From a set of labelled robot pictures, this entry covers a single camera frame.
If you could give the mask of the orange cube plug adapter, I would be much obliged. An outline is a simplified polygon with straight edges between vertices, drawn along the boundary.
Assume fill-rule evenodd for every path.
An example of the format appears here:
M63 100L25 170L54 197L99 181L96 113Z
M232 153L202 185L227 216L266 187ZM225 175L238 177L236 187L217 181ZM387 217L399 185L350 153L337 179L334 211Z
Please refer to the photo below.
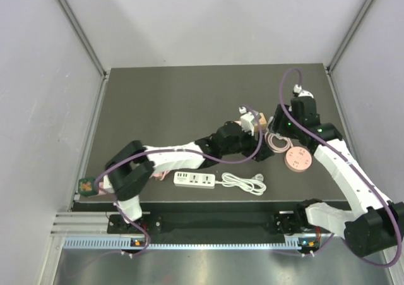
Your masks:
M267 128L267 125L268 125L268 122L267 122L267 120L266 120L266 117L265 117L265 115L262 113L262 112L259 112L258 113L258 123L255 121L255 119L253 120L254 121L254 132L255 133L258 133L260 130L262 131L262 132L265 132L266 131L266 128Z

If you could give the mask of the pink round socket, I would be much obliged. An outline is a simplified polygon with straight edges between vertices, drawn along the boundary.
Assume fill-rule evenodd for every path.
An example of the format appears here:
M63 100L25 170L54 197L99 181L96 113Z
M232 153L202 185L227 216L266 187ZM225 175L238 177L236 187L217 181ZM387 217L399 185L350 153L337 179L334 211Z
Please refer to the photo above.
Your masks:
M310 168L312 155L307 149L294 146L286 151L284 162L291 171L302 173Z

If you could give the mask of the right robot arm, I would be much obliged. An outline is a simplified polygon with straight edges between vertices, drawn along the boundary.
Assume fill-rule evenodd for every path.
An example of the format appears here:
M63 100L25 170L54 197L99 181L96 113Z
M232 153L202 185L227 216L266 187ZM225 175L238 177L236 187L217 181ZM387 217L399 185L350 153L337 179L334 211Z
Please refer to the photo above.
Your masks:
M313 97L294 97L276 108L270 131L296 139L329 172L344 194L350 210L340 210L311 199L295 215L296 227L308 232L315 226L345 240L358 257L403 247L403 203L394 203L369 179L352 157L335 125L321 123Z

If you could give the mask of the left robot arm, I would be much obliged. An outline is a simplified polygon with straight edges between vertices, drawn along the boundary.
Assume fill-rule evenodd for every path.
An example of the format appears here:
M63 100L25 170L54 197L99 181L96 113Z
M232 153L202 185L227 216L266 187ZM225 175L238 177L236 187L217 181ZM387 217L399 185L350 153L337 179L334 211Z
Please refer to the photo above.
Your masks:
M103 180L110 184L124 214L122 226L133 233L143 225L140 193L150 177L178 169L206 169L223 164L224 156L234 154L261 162L274 152L263 137L228 121L215 133L185 145L150 147L139 140L129 142L106 163Z

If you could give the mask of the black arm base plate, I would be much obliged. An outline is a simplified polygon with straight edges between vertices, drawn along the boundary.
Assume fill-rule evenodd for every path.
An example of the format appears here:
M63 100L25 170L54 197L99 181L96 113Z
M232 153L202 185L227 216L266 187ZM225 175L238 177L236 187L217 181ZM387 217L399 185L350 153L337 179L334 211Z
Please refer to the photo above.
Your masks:
M258 228L270 234L291 235L307 231L298 225L291 213L279 212L157 212L146 214L134 224L126 222L119 214L109 217L109 234L170 233L186 229L252 229Z

